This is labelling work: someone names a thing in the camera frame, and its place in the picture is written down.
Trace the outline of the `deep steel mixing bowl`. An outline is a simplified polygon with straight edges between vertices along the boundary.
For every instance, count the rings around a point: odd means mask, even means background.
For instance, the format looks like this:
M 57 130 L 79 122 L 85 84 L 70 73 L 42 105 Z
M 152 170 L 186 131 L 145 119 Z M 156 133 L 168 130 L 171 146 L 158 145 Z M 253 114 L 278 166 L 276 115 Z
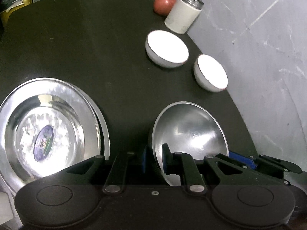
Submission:
M 162 145 L 172 153 L 190 154 L 194 160 L 205 156 L 229 156 L 226 136 L 217 120 L 201 106 L 187 101 L 175 102 L 164 108 L 155 120 L 149 140 L 157 167 L 170 186 L 179 186 L 180 177 L 165 174 Z

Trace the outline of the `shiny steel plate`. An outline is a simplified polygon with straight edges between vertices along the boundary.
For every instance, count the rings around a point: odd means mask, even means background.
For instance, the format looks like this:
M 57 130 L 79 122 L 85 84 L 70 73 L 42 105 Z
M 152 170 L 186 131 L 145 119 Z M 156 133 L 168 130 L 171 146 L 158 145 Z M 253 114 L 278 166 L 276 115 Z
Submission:
M 16 193 L 26 184 L 99 155 L 98 110 L 81 89 L 55 78 L 15 88 L 1 104 L 1 177 Z

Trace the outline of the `small white red-rimmed bowl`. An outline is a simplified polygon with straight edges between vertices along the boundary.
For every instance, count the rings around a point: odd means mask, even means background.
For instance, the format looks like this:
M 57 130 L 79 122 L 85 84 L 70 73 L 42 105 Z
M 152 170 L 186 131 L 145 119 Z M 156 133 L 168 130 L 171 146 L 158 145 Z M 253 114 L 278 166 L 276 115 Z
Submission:
M 201 54 L 194 63 L 194 76 L 198 85 L 209 92 L 227 88 L 229 80 L 225 69 L 212 56 Z

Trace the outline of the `large white red-rimmed bowl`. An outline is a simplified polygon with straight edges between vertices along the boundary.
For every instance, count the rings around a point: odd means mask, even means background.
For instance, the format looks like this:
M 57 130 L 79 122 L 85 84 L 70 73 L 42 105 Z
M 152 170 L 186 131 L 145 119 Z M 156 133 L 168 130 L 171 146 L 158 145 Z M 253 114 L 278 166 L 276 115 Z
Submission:
M 151 61 L 167 69 L 180 67 L 189 59 L 186 44 L 178 36 L 164 30 L 148 33 L 145 50 Z

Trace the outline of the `white steel-topped thermos jar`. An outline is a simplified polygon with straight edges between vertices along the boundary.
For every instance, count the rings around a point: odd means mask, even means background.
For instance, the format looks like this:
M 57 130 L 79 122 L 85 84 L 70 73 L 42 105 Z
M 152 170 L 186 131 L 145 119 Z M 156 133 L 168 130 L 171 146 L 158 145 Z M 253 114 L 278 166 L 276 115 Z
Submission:
M 164 24 L 177 34 L 185 34 L 203 8 L 202 0 L 177 0 Z

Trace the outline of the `red tomato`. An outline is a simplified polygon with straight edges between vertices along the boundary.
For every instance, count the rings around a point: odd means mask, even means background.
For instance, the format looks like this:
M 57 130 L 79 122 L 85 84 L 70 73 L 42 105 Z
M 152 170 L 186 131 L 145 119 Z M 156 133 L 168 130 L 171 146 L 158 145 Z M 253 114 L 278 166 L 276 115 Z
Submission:
M 154 0 L 153 10 L 156 14 L 166 17 L 175 3 L 176 0 Z

